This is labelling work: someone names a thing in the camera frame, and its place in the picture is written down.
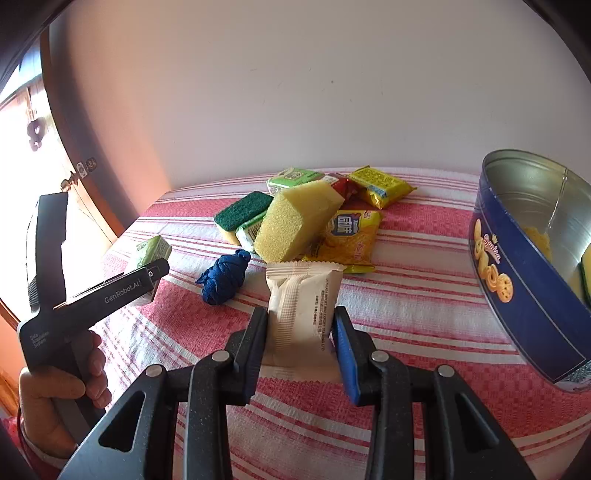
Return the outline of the person's left hand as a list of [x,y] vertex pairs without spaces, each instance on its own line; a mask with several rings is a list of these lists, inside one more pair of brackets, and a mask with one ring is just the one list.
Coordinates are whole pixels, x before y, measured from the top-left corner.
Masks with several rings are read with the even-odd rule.
[[20,410],[25,436],[43,453],[66,459],[77,443],[66,430],[53,405],[53,399],[76,400],[86,397],[98,409],[111,402],[111,392],[104,367],[106,357],[99,349],[101,337],[87,332],[93,348],[88,355],[90,379],[84,383],[77,377],[53,366],[31,373],[23,369],[19,377]]

